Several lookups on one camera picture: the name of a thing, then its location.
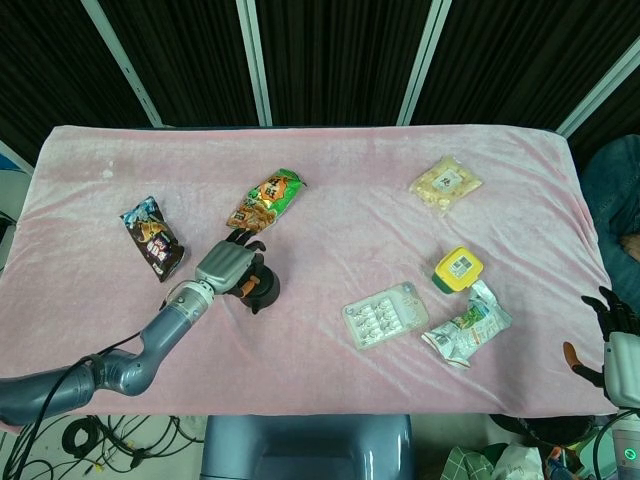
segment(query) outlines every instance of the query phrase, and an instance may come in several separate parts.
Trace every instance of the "pink blanket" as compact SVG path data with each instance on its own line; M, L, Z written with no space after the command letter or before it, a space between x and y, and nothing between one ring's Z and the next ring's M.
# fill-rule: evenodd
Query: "pink blanket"
M441 218L408 187L448 153L485 184ZM502 126L56 128L0 280L0 377L70 364L144 327L228 235L227 216L246 191L279 167L309 186L259 236L282 283L276 304L253 316L236 298L217 298L148 391L98 391L82 412L614 410L562 355L571 340L585 363L601 365L598 324L580 295L609 285L567 143ZM148 195L190 251L165 284L119 218ZM482 278L513 326L468 371L445 364L421 331L357 351L341 307L397 283L417 286L430 327L465 310L466 293L445 295L428 278L458 245L485 262Z

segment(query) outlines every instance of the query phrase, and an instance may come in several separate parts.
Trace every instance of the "black curtain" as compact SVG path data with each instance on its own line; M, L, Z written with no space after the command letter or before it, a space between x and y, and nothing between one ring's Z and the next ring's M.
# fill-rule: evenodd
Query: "black curtain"
M412 123L556 129L639 35L637 0L455 0Z
M0 139L35 165L51 129L149 121L77 0L0 1Z
M640 69L636 69L569 137L578 168L583 168L600 147L630 133L640 134Z
M257 0L275 125L395 125L429 0Z
M258 124L234 0L100 3L165 124Z

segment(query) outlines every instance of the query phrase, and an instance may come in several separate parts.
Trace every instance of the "yellow box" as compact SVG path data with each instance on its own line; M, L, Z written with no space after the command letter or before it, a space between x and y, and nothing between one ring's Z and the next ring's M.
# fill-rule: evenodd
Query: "yellow box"
M483 269L478 257L465 247L458 247L438 263L431 279L444 293L460 292L470 287Z

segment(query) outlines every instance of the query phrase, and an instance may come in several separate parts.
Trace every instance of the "candy bag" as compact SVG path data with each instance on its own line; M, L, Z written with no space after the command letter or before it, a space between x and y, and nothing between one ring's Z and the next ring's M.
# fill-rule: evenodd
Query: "candy bag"
M164 282L182 260L184 247L164 221L155 199L147 197L120 218L144 259Z

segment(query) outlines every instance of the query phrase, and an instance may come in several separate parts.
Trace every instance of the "green snack bag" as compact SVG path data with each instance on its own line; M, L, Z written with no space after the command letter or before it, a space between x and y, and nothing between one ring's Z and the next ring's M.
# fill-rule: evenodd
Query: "green snack bag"
M279 169L247 193L227 225L261 232L284 213L304 184L297 173Z

